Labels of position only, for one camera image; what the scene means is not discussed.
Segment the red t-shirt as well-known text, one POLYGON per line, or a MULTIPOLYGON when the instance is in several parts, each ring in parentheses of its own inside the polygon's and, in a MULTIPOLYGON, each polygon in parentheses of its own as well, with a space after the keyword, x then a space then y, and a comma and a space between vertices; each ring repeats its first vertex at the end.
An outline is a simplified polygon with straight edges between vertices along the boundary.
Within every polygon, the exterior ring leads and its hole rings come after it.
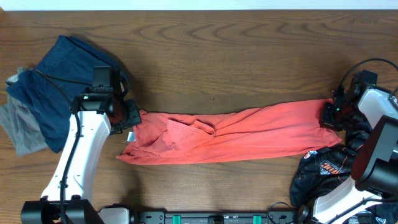
POLYGON ((118 159, 135 165, 232 162, 294 156, 341 142, 320 126, 326 99, 228 114, 140 112, 135 140, 118 159))

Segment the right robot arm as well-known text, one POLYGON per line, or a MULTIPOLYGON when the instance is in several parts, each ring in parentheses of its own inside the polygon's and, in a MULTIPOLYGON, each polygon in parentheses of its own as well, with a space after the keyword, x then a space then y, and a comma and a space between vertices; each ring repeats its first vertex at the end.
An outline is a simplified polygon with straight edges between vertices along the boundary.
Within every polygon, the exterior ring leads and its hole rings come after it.
POLYGON ((391 91, 377 85, 377 74, 353 75, 349 90, 337 89, 322 109, 320 125, 336 131, 353 130, 366 120, 372 129, 351 168, 351 175, 330 193, 303 206, 304 223, 343 223, 377 204, 397 203, 397 102, 391 91))

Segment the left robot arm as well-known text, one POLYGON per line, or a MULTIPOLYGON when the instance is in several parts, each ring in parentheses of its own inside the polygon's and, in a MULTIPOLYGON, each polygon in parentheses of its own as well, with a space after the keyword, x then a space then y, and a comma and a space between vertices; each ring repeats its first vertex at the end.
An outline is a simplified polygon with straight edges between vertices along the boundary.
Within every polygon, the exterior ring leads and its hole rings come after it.
POLYGON ((94 179, 107 137, 135 122, 123 101, 120 74, 95 67, 93 83, 75 97, 67 141, 48 186, 37 201, 26 201, 23 223, 137 223, 131 209, 92 206, 94 179))

